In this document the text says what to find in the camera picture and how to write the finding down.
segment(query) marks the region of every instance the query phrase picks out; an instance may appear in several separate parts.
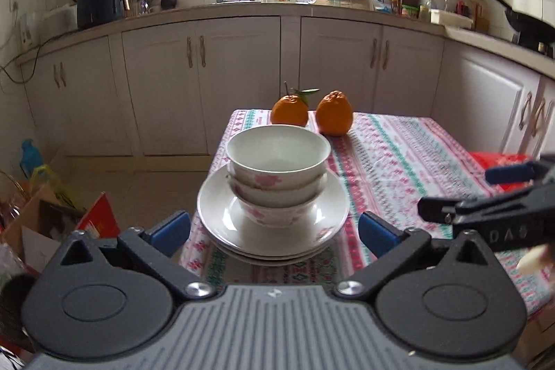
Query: frying pan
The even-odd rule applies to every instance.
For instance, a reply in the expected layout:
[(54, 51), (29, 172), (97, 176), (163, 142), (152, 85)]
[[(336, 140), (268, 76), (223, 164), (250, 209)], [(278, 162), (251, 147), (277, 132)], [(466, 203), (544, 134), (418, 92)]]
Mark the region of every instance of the frying pan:
[(514, 11), (505, 0), (496, 1), (505, 7), (507, 21), (515, 32), (521, 34), (521, 37), (548, 45), (555, 41), (555, 27), (533, 16)]

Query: cabinet door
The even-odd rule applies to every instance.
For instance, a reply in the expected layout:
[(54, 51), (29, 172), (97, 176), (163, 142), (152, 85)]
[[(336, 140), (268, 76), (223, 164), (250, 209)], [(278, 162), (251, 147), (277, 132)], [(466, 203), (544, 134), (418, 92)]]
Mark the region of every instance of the cabinet door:
[(555, 153), (555, 81), (543, 77), (543, 93), (538, 94), (528, 126), (525, 154), (539, 158)]
[[(47, 154), (54, 154), (66, 142), (67, 117), (64, 103), (63, 85), (60, 81), (59, 64), (55, 64), (59, 52), (37, 60), (34, 75), (25, 84), (27, 99), (37, 136)], [(27, 80), (33, 74), (34, 60), (22, 66), (22, 74)]]
[(195, 23), (123, 34), (127, 77), (146, 155), (206, 154)]
[(128, 156), (131, 147), (112, 72), (108, 38), (87, 41), (55, 55), (68, 123), (71, 156)]
[(384, 27), (375, 113), (430, 116), (443, 55), (443, 38)]
[(355, 111), (371, 111), (381, 32), (382, 26), (375, 24), (302, 18), (299, 85), (301, 89), (320, 89), (309, 96), (311, 109), (338, 89)]
[(236, 109), (271, 109), (279, 98), (280, 20), (198, 21), (200, 92), (209, 154)]
[(529, 68), (447, 41), (432, 117), (468, 151), (519, 152), (539, 80)]

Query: screw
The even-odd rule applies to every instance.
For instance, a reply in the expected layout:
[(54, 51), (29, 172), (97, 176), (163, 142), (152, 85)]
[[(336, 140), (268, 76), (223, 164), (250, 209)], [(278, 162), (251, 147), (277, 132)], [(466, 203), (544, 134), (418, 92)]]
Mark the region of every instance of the screw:
[(345, 296), (357, 296), (364, 291), (359, 281), (343, 281), (338, 284), (338, 292)]
[(206, 282), (192, 282), (185, 287), (185, 293), (191, 298), (207, 298), (214, 294), (214, 287)]

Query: pink floral bowl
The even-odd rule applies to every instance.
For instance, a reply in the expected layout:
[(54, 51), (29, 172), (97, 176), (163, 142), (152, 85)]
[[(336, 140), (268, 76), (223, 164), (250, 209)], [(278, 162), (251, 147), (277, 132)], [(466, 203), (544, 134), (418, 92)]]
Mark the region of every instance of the pink floral bowl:
[(227, 144), (228, 171), (252, 188), (295, 190), (326, 173), (329, 142), (298, 126), (271, 124), (235, 135)]
[(314, 196), (309, 201), (301, 204), (300, 206), (284, 207), (284, 208), (270, 208), (256, 206), (240, 196), (237, 196), (237, 201), (245, 215), (253, 222), (267, 227), (289, 227), (296, 225), (299, 222), (312, 220), (312, 210), (316, 208), (316, 199), (320, 194)]
[(315, 196), (318, 196), (325, 188), (327, 174), (310, 182), (304, 187), (295, 190), (267, 190), (265, 188), (252, 188), (235, 179), (231, 174), (226, 176), (231, 191), (235, 196), (255, 206), (284, 208), (300, 206)]

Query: tablecloth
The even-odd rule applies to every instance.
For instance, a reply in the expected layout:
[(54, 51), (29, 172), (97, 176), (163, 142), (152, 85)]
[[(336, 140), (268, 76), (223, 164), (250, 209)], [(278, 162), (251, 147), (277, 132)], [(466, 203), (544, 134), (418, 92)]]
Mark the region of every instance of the tablecloth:
[[(235, 111), (215, 154), (210, 172), (228, 162), (225, 145), (235, 134), (270, 123), (268, 110)], [(314, 112), (307, 128), (317, 131)], [(427, 230), (433, 237), (451, 238), (449, 226), (420, 219), (417, 202), (422, 196), (491, 195), (496, 189), (484, 180), (484, 171), (470, 154), (434, 120), (356, 113), (347, 136), (329, 137), (327, 160), (348, 190), (349, 217), (326, 250), (300, 264), (271, 268), (238, 261), (218, 250), (195, 214), (190, 239), (180, 264), (221, 287), (225, 283), (322, 284), (331, 287), (375, 257), (357, 233), (360, 215), (370, 210), (399, 229)], [(497, 256), (520, 291), (529, 315), (550, 300), (548, 275), (520, 275), (515, 267), (523, 251)]]

